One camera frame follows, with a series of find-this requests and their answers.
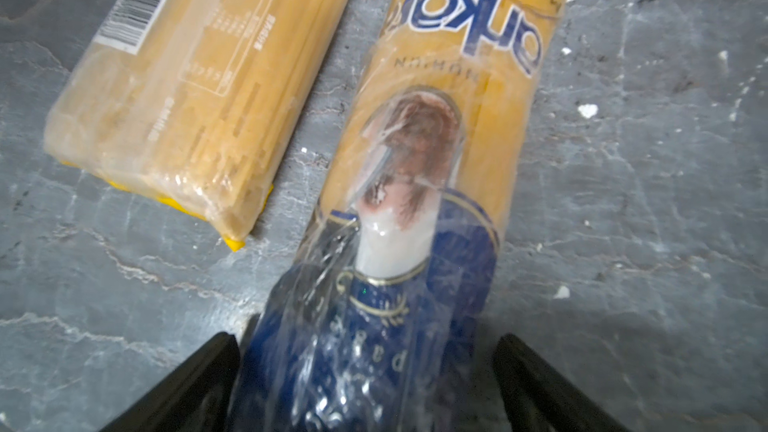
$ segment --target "marble countertop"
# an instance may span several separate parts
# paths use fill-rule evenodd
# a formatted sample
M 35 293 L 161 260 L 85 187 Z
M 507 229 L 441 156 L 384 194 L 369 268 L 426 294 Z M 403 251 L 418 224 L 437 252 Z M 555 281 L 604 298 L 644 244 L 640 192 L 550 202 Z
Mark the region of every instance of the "marble countertop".
M 290 264 L 388 1 L 350 1 L 233 254 L 43 153 L 114 0 L 0 0 L 0 430 L 97 430 L 242 332 Z M 768 430 L 767 70 L 768 0 L 570 0 L 460 430 L 509 430 L 489 365 L 507 331 L 633 430 Z

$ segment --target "clear plastic wrap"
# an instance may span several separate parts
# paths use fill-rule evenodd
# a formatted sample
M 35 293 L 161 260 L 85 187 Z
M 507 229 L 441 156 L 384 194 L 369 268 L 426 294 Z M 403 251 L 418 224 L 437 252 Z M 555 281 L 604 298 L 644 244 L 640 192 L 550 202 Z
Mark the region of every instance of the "clear plastic wrap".
M 392 0 L 230 430 L 452 429 L 566 0 Z
M 118 0 L 45 149 L 241 246 L 347 0 Z

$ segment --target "plastic packaging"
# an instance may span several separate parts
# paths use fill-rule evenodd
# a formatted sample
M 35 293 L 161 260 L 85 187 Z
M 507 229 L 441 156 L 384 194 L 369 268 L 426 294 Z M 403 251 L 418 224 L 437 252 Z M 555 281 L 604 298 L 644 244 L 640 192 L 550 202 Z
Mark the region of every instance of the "plastic packaging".
M 45 149 L 242 245 L 347 0 L 118 0 Z
M 392 0 L 230 430 L 451 430 L 566 0 Z

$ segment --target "printed woman image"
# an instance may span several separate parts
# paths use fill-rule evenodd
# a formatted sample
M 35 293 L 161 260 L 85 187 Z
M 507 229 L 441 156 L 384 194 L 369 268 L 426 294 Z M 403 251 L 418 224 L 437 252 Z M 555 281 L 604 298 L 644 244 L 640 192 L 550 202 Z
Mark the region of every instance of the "printed woman image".
M 368 159 L 350 198 L 360 217 L 358 272 L 395 278 L 427 259 L 462 133 L 451 99 L 425 87 L 398 94 L 373 114 L 363 130 Z

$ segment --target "white spot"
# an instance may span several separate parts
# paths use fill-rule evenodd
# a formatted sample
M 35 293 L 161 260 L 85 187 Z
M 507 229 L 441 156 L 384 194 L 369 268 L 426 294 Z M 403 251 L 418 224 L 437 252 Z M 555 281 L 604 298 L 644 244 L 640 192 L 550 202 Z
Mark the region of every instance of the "white spot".
M 591 119 L 592 117 L 597 115 L 599 110 L 600 109 L 598 108 L 598 106 L 596 106 L 593 103 L 585 103 L 578 107 L 578 112 L 585 119 Z
M 564 285 L 561 285 L 558 289 L 558 292 L 552 296 L 553 299 L 561 299 L 561 298 L 570 298 L 571 297 L 571 289 L 568 287 L 565 287 Z

